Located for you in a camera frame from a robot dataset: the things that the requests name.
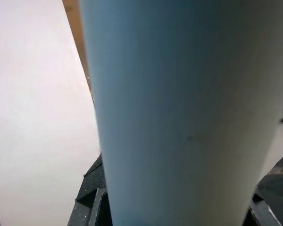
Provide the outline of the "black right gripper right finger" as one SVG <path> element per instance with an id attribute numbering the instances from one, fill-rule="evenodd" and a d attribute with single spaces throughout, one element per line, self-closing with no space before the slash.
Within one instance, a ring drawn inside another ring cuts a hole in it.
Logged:
<path id="1" fill-rule="evenodd" d="M 257 184 L 244 226 L 283 226 L 283 157 Z"/>

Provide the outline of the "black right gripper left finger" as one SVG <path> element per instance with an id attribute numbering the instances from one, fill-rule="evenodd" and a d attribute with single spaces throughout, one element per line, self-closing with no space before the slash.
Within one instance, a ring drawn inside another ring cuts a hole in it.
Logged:
<path id="1" fill-rule="evenodd" d="M 112 218 L 102 163 L 99 156 L 83 176 L 69 226 L 111 226 Z"/>

